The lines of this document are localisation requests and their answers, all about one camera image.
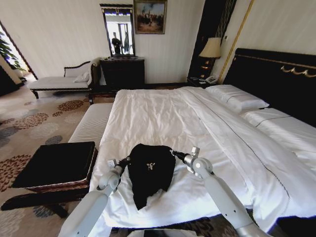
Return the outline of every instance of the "gold headboard trim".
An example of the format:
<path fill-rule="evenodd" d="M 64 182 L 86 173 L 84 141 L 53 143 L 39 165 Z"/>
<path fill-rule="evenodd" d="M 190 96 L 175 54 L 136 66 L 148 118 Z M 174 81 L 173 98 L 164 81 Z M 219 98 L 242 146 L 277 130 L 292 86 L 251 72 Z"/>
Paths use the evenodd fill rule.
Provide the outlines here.
<path fill-rule="evenodd" d="M 310 69 L 316 70 L 316 66 L 310 66 L 310 65 L 305 65 L 305 64 L 290 63 L 290 62 L 284 62 L 284 61 L 278 61 L 278 60 L 272 60 L 272 59 L 266 59 L 266 58 L 246 56 L 246 55 L 241 55 L 241 54 L 235 54 L 235 56 L 240 56 L 240 57 L 245 57 L 245 58 L 253 58 L 253 59 L 258 59 L 258 60 L 263 60 L 263 61 L 268 61 L 268 62 L 287 64 L 287 65 L 292 65 L 292 66 L 296 66 L 296 67 L 310 68 Z"/>
<path fill-rule="evenodd" d="M 287 70 L 287 69 L 285 69 L 284 66 L 282 66 L 282 67 L 281 67 L 281 70 L 282 70 L 283 72 L 285 72 L 285 73 L 293 73 L 294 75 L 304 75 L 304 76 L 306 76 L 306 77 L 308 77 L 308 78 L 314 78 L 314 77 L 316 77 L 316 74 L 314 74 L 314 75 L 308 74 L 308 70 L 307 70 L 307 69 L 304 70 L 304 71 L 302 71 L 302 72 L 297 72 L 297 71 L 295 70 L 295 68 L 292 68 L 292 69 Z"/>

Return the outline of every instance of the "white bench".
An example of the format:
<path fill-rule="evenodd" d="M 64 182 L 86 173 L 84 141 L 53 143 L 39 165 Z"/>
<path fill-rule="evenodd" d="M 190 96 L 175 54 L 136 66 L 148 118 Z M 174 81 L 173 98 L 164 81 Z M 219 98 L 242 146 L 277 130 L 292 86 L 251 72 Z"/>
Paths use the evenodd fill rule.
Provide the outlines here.
<path fill-rule="evenodd" d="M 95 85 L 98 85 L 101 69 L 100 58 L 92 61 L 87 61 L 79 66 L 65 67 L 63 77 L 46 77 L 28 84 L 27 87 L 33 92 L 38 99 L 38 91 L 88 91 L 93 90 Z M 74 82 L 77 76 L 89 72 L 89 81 Z M 90 104 L 93 104 L 92 97 L 89 97 Z"/>
<path fill-rule="evenodd" d="M 68 142 L 94 141 L 95 147 L 99 149 L 112 106 L 113 103 L 91 105 Z"/>

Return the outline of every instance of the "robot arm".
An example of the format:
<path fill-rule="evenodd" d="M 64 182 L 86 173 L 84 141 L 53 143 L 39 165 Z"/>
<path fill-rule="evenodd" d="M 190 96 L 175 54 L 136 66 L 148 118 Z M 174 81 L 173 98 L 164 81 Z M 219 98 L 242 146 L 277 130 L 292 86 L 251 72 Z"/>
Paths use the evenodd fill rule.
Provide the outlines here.
<path fill-rule="evenodd" d="M 232 224 L 240 237 L 269 237 L 249 217 L 246 209 L 225 183 L 213 173 L 209 160 L 199 158 L 199 148 L 192 154 L 172 150 L 171 153 L 188 166 L 188 170 L 204 181 L 204 185 L 223 216 Z M 109 195 L 116 190 L 129 159 L 103 175 L 97 190 L 89 192 L 64 222 L 59 237 L 87 237 L 107 205 Z"/>
<path fill-rule="evenodd" d="M 204 181 L 204 185 L 222 215 L 232 224 L 240 237 L 269 237 L 249 217 L 246 209 L 225 181 L 213 173 L 209 160 L 199 158 L 199 148 L 193 147 L 192 154 L 177 151 L 171 153 L 188 166 L 188 170 Z"/>
<path fill-rule="evenodd" d="M 97 190 L 87 193 L 64 222 L 59 237 L 87 237 L 108 203 L 108 198 L 119 185 L 120 176 L 127 165 L 123 159 L 103 175 Z"/>

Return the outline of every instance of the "picture frame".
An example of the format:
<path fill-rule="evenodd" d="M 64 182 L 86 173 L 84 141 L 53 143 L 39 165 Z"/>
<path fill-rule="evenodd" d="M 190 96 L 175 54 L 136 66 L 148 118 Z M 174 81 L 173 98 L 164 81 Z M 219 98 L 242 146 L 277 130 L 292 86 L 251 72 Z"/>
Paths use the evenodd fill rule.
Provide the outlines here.
<path fill-rule="evenodd" d="M 167 0 L 134 0 L 135 33 L 164 34 Z"/>

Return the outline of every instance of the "floor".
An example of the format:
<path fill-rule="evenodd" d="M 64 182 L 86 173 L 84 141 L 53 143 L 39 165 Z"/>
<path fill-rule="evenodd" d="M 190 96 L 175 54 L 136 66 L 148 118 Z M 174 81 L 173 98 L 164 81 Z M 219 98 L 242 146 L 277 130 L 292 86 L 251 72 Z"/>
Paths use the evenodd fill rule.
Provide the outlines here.
<path fill-rule="evenodd" d="M 0 97 L 0 204 L 13 196 L 27 193 L 26 190 L 9 188 L 14 178 L 40 145 L 68 142 L 89 107 L 86 92 L 42 91 L 39 97 L 36 100 L 26 86 Z M 113 100 L 97 97 L 94 102 Z M 77 203 L 67 203 L 65 209 L 71 212 Z M 64 219 L 41 206 L 0 211 L 0 237 L 55 237 L 63 222 Z M 205 237 L 237 237 L 232 226 L 221 215 L 173 225 L 171 228 L 194 230 Z M 111 237 L 125 237 L 127 234 L 127 230 L 119 229 Z M 276 229 L 274 236 L 286 235 Z"/>

